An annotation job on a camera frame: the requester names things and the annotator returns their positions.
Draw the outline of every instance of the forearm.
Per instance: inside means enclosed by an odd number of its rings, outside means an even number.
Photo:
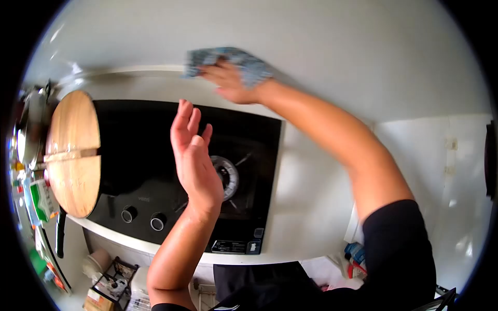
[[[217,218],[216,212],[199,215],[187,206],[154,256],[147,286],[159,290],[188,288]]]
[[[268,81],[258,91],[261,104],[306,133],[348,171],[390,158],[370,129],[339,107],[276,81]]]
[[[257,92],[261,104],[290,121],[345,166],[361,221],[386,204],[413,199],[391,154],[353,115],[273,80]]]

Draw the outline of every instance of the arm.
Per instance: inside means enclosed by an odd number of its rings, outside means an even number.
[[[388,150],[360,120],[333,104],[274,79],[247,90],[238,70],[226,61],[202,67],[217,92],[239,104],[259,103],[281,115],[327,150],[349,173],[358,216],[413,195]]]
[[[180,100],[171,127],[171,143],[178,179],[189,196],[189,203],[154,256],[147,274],[147,289],[152,306],[170,303],[190,310],[188,284],[208,243],[223,201],[223,186],[208,155],[213,129],[202,137],[200,111]]]

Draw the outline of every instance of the hand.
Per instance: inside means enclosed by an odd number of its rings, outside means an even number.
[[[245,88],[236,66],[228,61],[219,60],[216,66],[201,66],[201,77],[219,85],[216,92],[223,98],[236,104],[259,104],[258,90],[267,81],[263,81],[253,89]]]
[[[213,127],[206,125],[197,135],[201,111],[191,102],[180,100],[171,126],[171,145],[178,179],[189,197],[189,206],[201,213],[218,216],[223,202],[223,185],[208,154]]]

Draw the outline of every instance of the cardboard box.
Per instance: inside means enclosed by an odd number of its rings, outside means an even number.
[[[86,311],[111,311],[114,309],[114,303],[89,289],[83,309]]]

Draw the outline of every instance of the black sleeve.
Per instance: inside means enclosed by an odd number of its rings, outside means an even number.
[[[190,311],[189,309],[175,304],[156,304],[151,311]]]
[[[401,200],[363,224],[368,277],[359,289],[371,303],[411,310],[434,299],[436,268],[418,205]]]

